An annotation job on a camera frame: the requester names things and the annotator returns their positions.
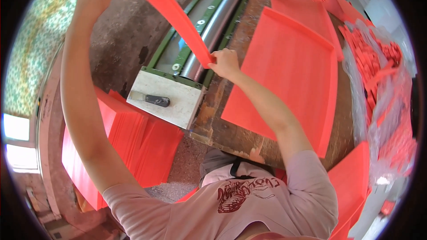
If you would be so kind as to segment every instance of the window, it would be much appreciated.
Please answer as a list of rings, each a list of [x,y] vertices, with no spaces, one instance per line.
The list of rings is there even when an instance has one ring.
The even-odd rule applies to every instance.
[[[15,172],[40,173],[35,148],[7,144],[6,157]]]
[[[3,124],[6,137],[29,141],[29,119],[3,114]]]

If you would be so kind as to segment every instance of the person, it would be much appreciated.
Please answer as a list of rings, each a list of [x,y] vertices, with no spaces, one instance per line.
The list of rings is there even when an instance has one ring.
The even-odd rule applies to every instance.
[[[241,72],[236,52],[226,48],[212,53],[216,63],[209,66],[240,87],[275,132],[287,184],[261,167],[211,150],[201,165],[201,188],[187,201],[169,204],[139,186],[107,139],[91,79],[90,36],[109,3],[77,0],[64,44],[61,103],[89,177],[130,239],[327,239],[338,206],[325,169],[287,106]]]

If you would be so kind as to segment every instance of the wooden workbench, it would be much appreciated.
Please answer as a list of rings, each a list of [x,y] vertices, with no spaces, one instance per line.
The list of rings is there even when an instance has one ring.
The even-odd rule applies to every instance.
[[[240,17],[240,23],[228,43],[229,49],[237,51],[240,65],[246,55],[264,6],[270,6],[270,0],[248,1],[244,13]],[[341,46],[343,46],[344,38],[337,27],[342,22],[333,15],[330,16]],[[213,77],[189,136],[225,152],[283,169],[284,165],[276,141],[221,119],[232,88],[233,83],[227,79],[218,75]],[[334,124],[326,157],[321,159],[326,170],[335,166],[353,148],[350,80],[339,62]]]

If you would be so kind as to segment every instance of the printed graphic on shirt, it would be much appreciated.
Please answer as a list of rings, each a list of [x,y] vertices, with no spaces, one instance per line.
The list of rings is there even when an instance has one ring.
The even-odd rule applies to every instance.
[[[251,179],[246,182],[231,182],[224,188],[218,188],[218,213],[231,213],[237,211],[249,195],[262,199],[274,197],[274,194],[265,192],[265,189],[278,187],[280,183],[273,177]]]

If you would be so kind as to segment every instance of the black handle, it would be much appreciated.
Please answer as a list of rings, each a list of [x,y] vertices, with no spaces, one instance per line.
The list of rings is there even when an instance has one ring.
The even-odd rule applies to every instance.
[[[166,108],[170,104],[170,99],[167,97],[159,97],[157,95],[147,94],[145,96],[145,101],[151,104],[162,106]]]

